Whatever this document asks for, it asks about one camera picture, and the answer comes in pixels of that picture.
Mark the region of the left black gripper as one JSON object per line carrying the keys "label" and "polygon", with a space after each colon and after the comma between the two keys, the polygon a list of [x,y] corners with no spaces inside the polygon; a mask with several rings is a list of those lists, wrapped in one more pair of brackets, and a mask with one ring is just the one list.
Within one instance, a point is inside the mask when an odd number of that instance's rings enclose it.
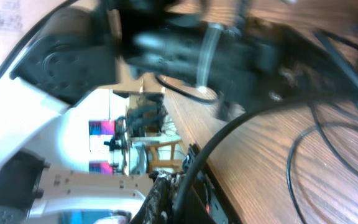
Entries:
{"label": "left black gripper", "polygon": [[277,101],[351,89],[332,56],[290,26],[251,17],[241,27],[200,22],[198,28],[197,84],[217,92],[217,119],[233,119],[236,105],[251,113]]}

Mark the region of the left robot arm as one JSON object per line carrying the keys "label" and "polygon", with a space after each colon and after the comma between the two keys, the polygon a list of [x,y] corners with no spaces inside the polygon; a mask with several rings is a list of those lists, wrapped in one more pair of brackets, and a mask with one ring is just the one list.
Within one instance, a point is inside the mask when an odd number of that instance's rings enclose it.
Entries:
{"label": "left robot arm", "polygon": [[69,106],[93,89],[117,83],[115,57],[122,56],[137,73],[160,72],[219,93],[219,102],[236,103],[246,113],[228,123],[197,155],[178,197],[172,220],[187,221],[190,186],[212,150],[241,123],[277,107],[268,95],[284,91],[281,106],[313,100],[316,94],[292,87],[278,69],[301,62],[337,81],[345,76],[332,56],[282,24],[214,28],[199,14],[168,12],[171,1],[101,1],[87,13],[65,1],[43,17],[18,42],[0,66],[0,78],[12,78]]}

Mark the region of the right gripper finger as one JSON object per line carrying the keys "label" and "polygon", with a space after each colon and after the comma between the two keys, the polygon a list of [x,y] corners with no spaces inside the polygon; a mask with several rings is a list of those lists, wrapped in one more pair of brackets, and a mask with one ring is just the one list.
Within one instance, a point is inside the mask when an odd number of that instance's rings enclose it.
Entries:
{"label": "right gripper finger", "polygon": [[173,223],[173,205],[184,177],[184,172],[151,172],[149,178],[154,184],[129,224]]}

